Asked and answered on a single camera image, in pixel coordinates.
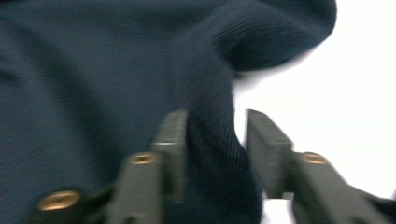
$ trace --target dark blue fabric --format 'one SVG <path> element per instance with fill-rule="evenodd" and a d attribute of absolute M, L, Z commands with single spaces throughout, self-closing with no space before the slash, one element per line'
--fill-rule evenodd
<path fill-rule="evenodd" d="M 334 21 L 333 0 L 1 3 L 0 223 L 54 189 L 105 188 L 179 108 L 191 112 L 187 195 L 165 223 L 259 223 L 232 80 L 313 48 Z"/>

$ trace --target brass screw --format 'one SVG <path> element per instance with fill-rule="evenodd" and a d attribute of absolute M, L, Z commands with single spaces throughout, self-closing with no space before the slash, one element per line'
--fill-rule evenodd
<path fill-rule="evenodd" d="M 132 164 L 148 164 L 148 163 L 152 163 L 154 161 L 155 161 L 155 157 L 150 154 L 133 156 L 131 158 Z"/>
<path fill-rule="evenodd" d="M 326 159 L 318 154 L 312 154 L 312 153 L 304 154 L 303 159 L 306 162 L 314 163 L 314 164 L 326 164 L 327 163 Z"/>
<path fill-rule="evenodd" d="M 77 203 L 80 198 L 81 195 L 74 190 L 55 192 L 42 199 L 38 209 L 41 211 L 65 209 Z"/>

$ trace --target white background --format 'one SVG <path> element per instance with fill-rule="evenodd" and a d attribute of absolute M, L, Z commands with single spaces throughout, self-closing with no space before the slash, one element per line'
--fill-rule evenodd
<path fill-rule="evenodd" d="M 352 186 L 396 197 L 395 11 L 394 0 L 339 0 L 335 29 L 323 44 L 236 80 L 240 140 L 246 109 L 259 110 L 295 151 L 323 155 Z"/>

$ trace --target navy sweater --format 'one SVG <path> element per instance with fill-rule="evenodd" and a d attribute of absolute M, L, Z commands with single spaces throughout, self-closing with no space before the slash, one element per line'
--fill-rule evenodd
<path fill-rule="evenodd" d="M 232 80 L 313 48 L 333 0 L 0 3 L 0 223 L 67 186 L 98 192 L 190 111 L 186 197 L 165 223 L 259 223 L 261 193 L 233 126 Z"/>

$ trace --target gray plastic part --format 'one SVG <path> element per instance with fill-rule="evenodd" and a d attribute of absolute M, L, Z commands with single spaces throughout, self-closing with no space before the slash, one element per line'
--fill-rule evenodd
<path fill-rule="evenodd" d="M 304 155 L 320 155 L 294 153 L 294 168 L 290 169 L 295 200 L 309 211 L 310 223 L 389 224 L 345 182 L 328 161 L 323 164 L 306 162 Z M 296 222 L 306 223 L 299 219 Z"/>
<path fill-rule="evenodd" d="M 162 223 L 162 162 L 162 155 L 155 152 L 136 153 L 125 161 L 106 224 Z"/>
<path fill-rule="evenodd" d="M 247 153 L 268 198 L 282 198 L 288 190 L 288 158 L 292 142 L 267 115 L 248 111 Z"/>
<path fill-rule="evenodd" d="M 169 113 L 151 144 L 151 151 L 163 155 L 164 197 L 181 202 L 185 186 L 187 110 Z"/>

